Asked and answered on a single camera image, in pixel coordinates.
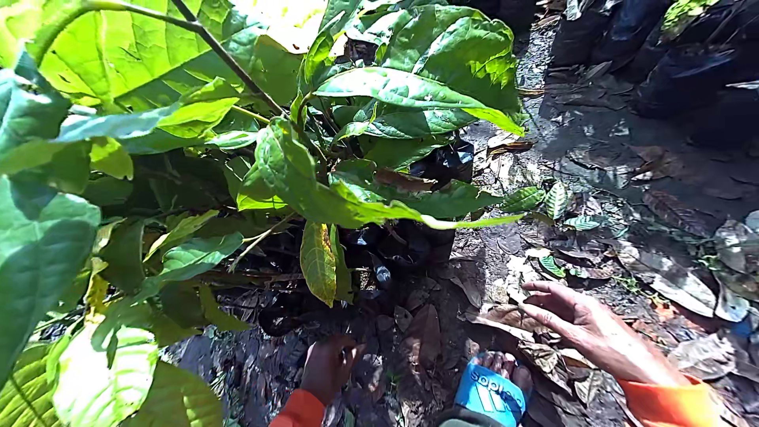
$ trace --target blue sandal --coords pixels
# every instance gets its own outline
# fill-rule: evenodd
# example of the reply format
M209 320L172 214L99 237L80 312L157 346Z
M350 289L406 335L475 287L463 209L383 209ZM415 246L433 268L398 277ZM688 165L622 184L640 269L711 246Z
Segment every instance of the blue sandal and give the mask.
M517 427L527 408L528 396L511 380L473 361L474 358L461 375L455 403L488 416L504 427Z

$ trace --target dirt ground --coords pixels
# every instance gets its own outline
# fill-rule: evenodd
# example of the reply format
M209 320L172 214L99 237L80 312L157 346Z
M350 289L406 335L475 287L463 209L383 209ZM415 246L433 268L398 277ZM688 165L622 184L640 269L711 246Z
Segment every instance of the dirt ground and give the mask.
M534 30L520 45L526 47L519 52L518 86L546 88L545 94L524 99L531 118L528 135L520 141L534 146L520 153L498 153L494 147L499 131L486 122L474 123L461 133L474 145L474 182L508 194L560 180L581 196L575 199L578 206L570 209L584 212L597 205L608 219L584 235L588 245L624 238L679 262L699 277L708 274L696 268L702 267L698 263L702 254L694 253L699 242L652 213L644 192L661 191L677 198L711 236L727 218L741 220L759 209L759 157L749 155L751 149L730 147L730 141L719 150L694 147L688 143L687 129L636 116L625 103L631 86L612 76L588 84L547 71L554 31L551 26ZM652 151L667 152L667 164L674 166L662 172L665 176L631 180L631 172ZM514 299L520 281L552 277L525 252L540 246L556 248L552 242L566 238L566 231L539 220L458 231L447 262L394 278L400 291L389 303L400 310L387 312L383 308L387 302L368 299L361 306L316 313L283 337L270 337L255 324L236 334L211 327L162 357L213 386L225 404L227 425L266 425L297 387L308 346L333 333L350 334L366 343L367 351L351 383L328 408L324 426L430 425L437 413L452 405L469 358L484 349L515 353L533 368L535 393L522 425L624 425L630 421L617 383L578 360L570 349L557 346L551 333L536 332L540 336L536 345L557 349L558 356L546 367L544 359L514 334L472 320L478 316L477 308L481 313L483 306ZM706 340L716 331L736 330L736 324L696 315L633 280L608 252L599 250L593 257L593 265L586 267L598 267L603 278L568 275L563 280L611 306L665 353L680 343ZM704 282L718 287L713 280ZM253 320L274 295L250 291L222 302L236 315ZM749 322L759 319L756 313L751 312ZM749 326L749 333L755 326ZM726 420L733 425L759 425L759 368L751 359L740 359L733 358L732 370L712 369L710 382L726 401Z

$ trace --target orange shirt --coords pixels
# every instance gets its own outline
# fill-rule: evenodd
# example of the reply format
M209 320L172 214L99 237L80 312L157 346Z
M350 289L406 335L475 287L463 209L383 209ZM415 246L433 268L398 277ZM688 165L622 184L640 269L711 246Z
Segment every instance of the orange shirt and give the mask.
M630 412L646 427L713 427L720 410L710 388L686 375L692 385L665 387L619 380ZM293 391L285 408L269 427L320 427L324 405L305 390Z

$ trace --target hand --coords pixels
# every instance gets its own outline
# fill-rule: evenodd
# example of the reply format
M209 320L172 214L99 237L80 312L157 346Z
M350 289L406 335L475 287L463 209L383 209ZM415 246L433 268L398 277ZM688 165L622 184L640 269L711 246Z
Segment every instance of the hand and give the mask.
M351 376L361 348L345 335L332 335L308 349L301 388L329 405Z
M556 282L525 283L522 287L537 291L519 305L525 314L553 329L615 378L669 386L690 384L659 350L595 298Z

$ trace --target soil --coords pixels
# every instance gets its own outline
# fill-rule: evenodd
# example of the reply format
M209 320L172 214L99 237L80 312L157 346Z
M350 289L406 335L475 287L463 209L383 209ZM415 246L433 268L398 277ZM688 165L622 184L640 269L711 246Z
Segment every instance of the soil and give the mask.
M499 131L487 122L474 123L461 133L461 139L474 145L474 182L502 195L561 180L575 194L592 195L609 213L610 225L604 232L617 230L631 241L655 246L659 253L697 267L688 251L691 242L645 207L644 190L676 197L697 213L711 234L726 218L742 219L759 208L757 180L742 178L757 176L759 158L747 155L744 147L730 147L729 142L720 150L694 147L685 129L636 116L626 106L631 86L613 76L588 84L549 70L554 33L555 27L542 27L517 43L518 86L547 88L542 96L524 98L530 120L521 141L533 141L534 146L522 153L489 156L488 141ZM674 176L630 182L630 172L643 163L636 147L651 146L668 150L682 167ZM498 210L485 213L502 214ZM225 404L228 425L265 426L298 386L309 345L330 334L349 334L366 343L367 351L350 384L327 409L323 425L351 425L353 418L355 425L376 427L432 425L436 414L452 405L469 358L484 349L520 354L512 335L473 324L465 313L473 296L482 302L509 301L509 278L514 271L508 264L533 247L524 236L545 237L549 230L541 224L522 220L459 230L451 259L396 277L400 284L392 301L368 299L359 306L325 310L283 337L270 337L254 323L274 291L250 291L230 298L231 312L253 323L250 331L229 333L210 327L203 335L167 349L162 357L196 372L213 386ZM546 274L540 266L534 267L539 277ZM614 277L629 277L620 265L614 264L613 269ZM567 284L605 302L665 353L725 326L624 280L573 279ZM426 366L409 364L408 334L394 322L392 308L400 305L416 315L430 304L439 319L440 354ZM533 378L536 392L522 425L606 426L626 421L623 395L608 375L601 376L598 395L587 405L547 376L534 372ZM730 374L713 385L739 419L733 420L735 425L759 425L759 384Z

